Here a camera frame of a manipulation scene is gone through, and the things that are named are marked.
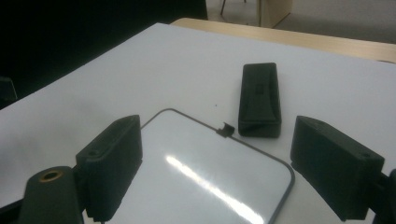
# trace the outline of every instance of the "white tabletop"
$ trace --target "white tabletop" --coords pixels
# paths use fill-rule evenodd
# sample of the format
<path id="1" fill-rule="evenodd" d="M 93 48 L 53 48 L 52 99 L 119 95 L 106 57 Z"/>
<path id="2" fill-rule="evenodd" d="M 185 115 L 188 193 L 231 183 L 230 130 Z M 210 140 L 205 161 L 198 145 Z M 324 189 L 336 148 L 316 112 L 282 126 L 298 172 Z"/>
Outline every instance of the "white tabletop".
<path id="1" fill-rule="evenodd" d="M 115 119 L 146 123 L 175 108 L 212 127 L 237 127 L 242 68 L 276 63 L 282 109 L 278 139 L 234 137 L 290 162 L 297 115 L 321 119 L 396 167 L 396 65 L 156 24 L 0 111 L 0 207 L 25 181 L 75 155 Z M 371 223 L 372 214 L 366 221 Z M 296 173 L 276 223 L 342 223 Z"/>

